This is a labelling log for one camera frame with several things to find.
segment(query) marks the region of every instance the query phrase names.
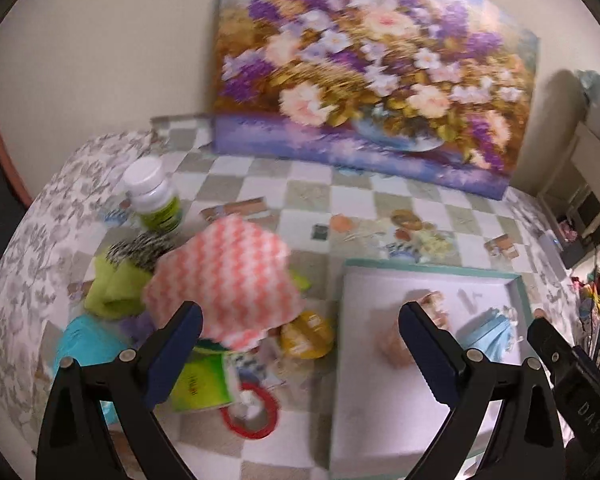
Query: canvas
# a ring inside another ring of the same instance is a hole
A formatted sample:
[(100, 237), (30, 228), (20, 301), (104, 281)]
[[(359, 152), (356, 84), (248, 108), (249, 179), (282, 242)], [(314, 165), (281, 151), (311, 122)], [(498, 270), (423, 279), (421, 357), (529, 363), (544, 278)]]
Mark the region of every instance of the canvas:
[(500, 199), (538, 38), (487, 0), (221, 0), (215, 146)]

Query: beige wall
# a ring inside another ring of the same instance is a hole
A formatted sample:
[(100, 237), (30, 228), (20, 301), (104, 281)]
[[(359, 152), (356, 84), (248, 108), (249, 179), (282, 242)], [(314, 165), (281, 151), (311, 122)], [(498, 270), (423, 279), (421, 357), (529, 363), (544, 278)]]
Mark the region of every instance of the beige wall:
[[(536, 192), (582, 114), (570, 71), (600, 72), (580, 0), (492, 0), (541, 38), (513, 184)], [(32, 194), (88, 137), (207, 110), (216, 0), (20, 0), (0, 26), (0, 128)]]

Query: screw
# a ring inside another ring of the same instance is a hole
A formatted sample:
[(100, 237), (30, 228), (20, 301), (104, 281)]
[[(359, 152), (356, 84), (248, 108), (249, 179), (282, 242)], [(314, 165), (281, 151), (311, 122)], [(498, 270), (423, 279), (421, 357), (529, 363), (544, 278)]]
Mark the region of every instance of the screw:
[(532, 368), (533, 370), (539, 370), (540, 368), (542, 368), (540, 361), (538, 361), (538, 359), (536, 359), (535, 357), (530, 357), (529, 359), (527, 359), (526, 364), (529, 366), (529, 368)]
[(136, 358), (136, 351), (132, 348), (127, 348), (126, 350), (120, 352), (120, 355), (118, 357), (120, 357), (120, 360), (123, 363), (131, 362)]
[(73, 357), (65, 355), (62, 359), (60, 359), (60, 367), (61, 368), (68, 368), (72, 364), (74, 364), (74, 358)]
[(466, 356), (469, 358), (469, 361), (473, 361), (474, 363), (479, 363), (483, 358), (482, 352), (475, 348), (469, 348), (466, 351)]

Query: tablecloth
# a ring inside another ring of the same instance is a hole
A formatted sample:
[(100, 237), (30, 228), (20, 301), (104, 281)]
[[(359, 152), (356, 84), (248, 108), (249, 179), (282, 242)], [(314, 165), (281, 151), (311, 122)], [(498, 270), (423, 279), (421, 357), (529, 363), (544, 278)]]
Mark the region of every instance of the tablecloth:
[[(272, 214), (256, 221), (289, 245), (290, 266), (312, 282), (307, 306), (333, 323), (345, 259), (387, 257), (387, 250), (368, 238), (379, 224), (386, 225), (391, 212), (409, 209), (435, 224), (454, 247), (434, 263), (520, 273), (532, 308), (544, 308), (573, 341), (576, 296), (568, 279), (558, 280), (537, 242), (548, 223), (532, 197), (509, 188), (502, 201), (494, 201), (396, 176), (216, 155), (204, 119), (157, 128), (85, 144), (36, 198), (0, 261), (0, 404), (33, 448), (56, 344), (69, 321), (83, 312), (79, 285), (93, 279), (96, 254), (140, 229), (133, 218), (120, 224), (107, 211), (124, 199), (122, 172), (143, 153), (161, 156), (178, 189), (185, 212), (180, 241), (206, 226), (200, 216), (204, 208), (264, 196)], [(312, 237), (315, 225), (329, 226), (337, 214), (356, 223), (356, 236), (330, 230), (326, 240)], [(503, 233), (520, 255), (511, 261), (484, 248)], [(201, 480), (327, 478), (334, 370), (335, 352), (286, 370), (295, 386), (277, 389), (280, 421), (262, 440), (229, 432), (217, 410), (178, 415), (160, 406), (158, 420)]]

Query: bottle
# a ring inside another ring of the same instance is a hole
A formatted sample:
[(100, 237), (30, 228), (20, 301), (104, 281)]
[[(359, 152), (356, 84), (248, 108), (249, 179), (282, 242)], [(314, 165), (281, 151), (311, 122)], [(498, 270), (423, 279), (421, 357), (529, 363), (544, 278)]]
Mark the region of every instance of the bottle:
[(168, 233), (182, 220), (180, 199), (156, 156), (143, 156), (122, 176), (131, 207), (152, 231)]

